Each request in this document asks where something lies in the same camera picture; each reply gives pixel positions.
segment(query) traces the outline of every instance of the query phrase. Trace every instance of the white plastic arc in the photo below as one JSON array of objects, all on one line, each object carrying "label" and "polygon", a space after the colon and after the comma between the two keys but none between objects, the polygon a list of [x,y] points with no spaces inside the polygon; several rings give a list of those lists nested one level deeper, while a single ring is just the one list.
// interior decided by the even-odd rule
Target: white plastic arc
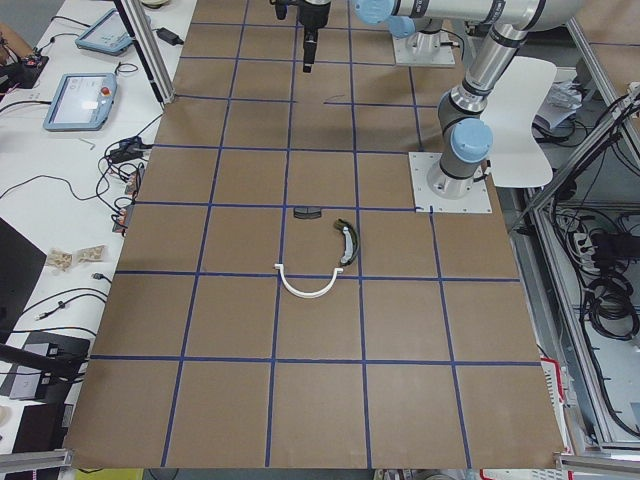
[{"label": "white plastic arc", "polygon": [[300,298],[318,298],[326,294],[329,290],[333,288],[333,284],[336,283],[336,279],[338,278],[338,274],[344,272],[343,268],[334,268],[333,276],[331,277],[331,281],[324,287],[318,290],[317,292],[301,292],[300,290],[291,286],[291,284],[287,281],[284,273],[284,265],[281,263],[276,263],[274,268],[280,272],[280,279],[284,284],[284,287],[289,290],[290,293]]}]

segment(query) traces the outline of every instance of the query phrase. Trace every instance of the white curved piece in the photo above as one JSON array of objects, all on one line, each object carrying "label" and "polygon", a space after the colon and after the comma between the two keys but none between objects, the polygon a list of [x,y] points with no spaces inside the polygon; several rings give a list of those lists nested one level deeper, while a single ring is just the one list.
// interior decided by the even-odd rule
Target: white curved piece
[{"label": "white curved piece", "polygon": [[493,131],[489,158],[496,187],[541,187],[553,178],[549,160],[531,134],[531,123],[556,72],[553,63],[515,57],[489,95],[480,118]]},{"label": "white curved piece", "polygon": [[301,292],[300,290],[293,288],[291,284],[287,281],[284,275],[284,265],[281,263],[276,263],[274,268],[280,272],[280,279],[284,284],[285,288],[289,290],[290,293],[300,298],[318,298],[327,293],[329,290],[333,288],[333,284],[336,283],[336,279],[338,278],[338,274],[344,271],[343,268],[334,268],[333,276],[331,277],[331,281],[324,287],[318,290],[317,292]]}]

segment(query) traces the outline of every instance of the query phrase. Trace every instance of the computer monitor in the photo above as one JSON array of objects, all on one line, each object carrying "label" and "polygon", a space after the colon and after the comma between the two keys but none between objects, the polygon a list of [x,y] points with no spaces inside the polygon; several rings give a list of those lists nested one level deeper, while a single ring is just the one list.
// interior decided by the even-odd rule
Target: computer monitor
[{"label": "computer monitor", "polygon": [[0,218],[0,343],[20,318],[45,260],[44,252]]}]

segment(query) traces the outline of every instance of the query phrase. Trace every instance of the floor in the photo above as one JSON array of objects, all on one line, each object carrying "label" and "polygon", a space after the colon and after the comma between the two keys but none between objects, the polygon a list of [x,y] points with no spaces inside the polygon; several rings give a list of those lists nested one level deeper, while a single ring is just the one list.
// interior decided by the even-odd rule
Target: floor
[{"label": "floor", "polygon": [[[199,2],[68,436],[78,466],[542,467],[561,449],[502,216],[414,211],[406,153],[441,149],[462,69],[395,68],[348,7],[308,75],[293,15]],[[338,218],[356,262],[293,297],[274,263],[325,284]]]},{"label": "floor", "polygon": [[1,20],[10,25],[29,45],[36,46],[52,16],[64,0],[0,0]]}]

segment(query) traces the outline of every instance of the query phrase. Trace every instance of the tablet screen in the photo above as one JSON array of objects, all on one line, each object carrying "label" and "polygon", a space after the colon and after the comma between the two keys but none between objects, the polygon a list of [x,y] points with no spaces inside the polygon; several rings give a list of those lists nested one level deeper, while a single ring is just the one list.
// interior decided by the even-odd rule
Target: tablet screen
[{"label": "tablet screen", "polygon": [[52,123],[90,123],[98,107],[103,76],[68,77],[58,98]]}]

